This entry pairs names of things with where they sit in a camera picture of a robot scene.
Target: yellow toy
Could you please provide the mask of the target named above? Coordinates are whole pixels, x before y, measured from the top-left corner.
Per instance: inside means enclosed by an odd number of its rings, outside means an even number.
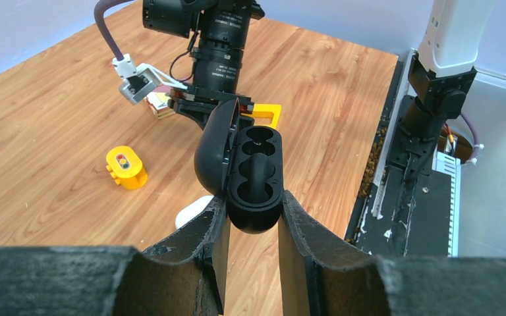
[[[127,190],[141,188],[148,180],[142,161],[129,146],[113,148],[105,156],[105,161],[105,168],[115,183]]]
[[[271,119],[270,124],[255,124],[256,126],[267,126],[276,129],[282,106],[280,104],[255,104],[253,113],[244,114],[246,117],[255,119]]]

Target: gray surface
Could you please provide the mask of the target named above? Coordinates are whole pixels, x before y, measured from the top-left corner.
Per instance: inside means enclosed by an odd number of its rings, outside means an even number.
[[[506,83],[475,81],[463,111],[485,148],[462,167],[459,255],[506,257]],[[470,135],[459,119],[451,126]]]

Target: purple cable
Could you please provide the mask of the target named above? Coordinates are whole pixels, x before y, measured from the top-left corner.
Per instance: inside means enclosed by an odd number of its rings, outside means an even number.
[[[478,138],[478,132],[476,131],[474,125],[469,121],[468,117],[464,113],[461,112],[461,117],[463,118],[464,122],[470,129],[470,133],[472,134],[472,137],[474,138],[474,148],[472,149],[472,153],[470,154],[470,157],[468,160],[471,160],[473,158],[476,158],[478,155],[478,150],[480,149],[480,139]]]
[[[107,29],[104,15],[107,10],[115,7],[116,5],[131,1],[133,0],[99,0],[94,7],[94,20],[96,20],[96,26],[118,61],[122,61],[124,59],[123,53],[121,53],[119,46],[117,46],[115,40],[111,36],[111,33]]]

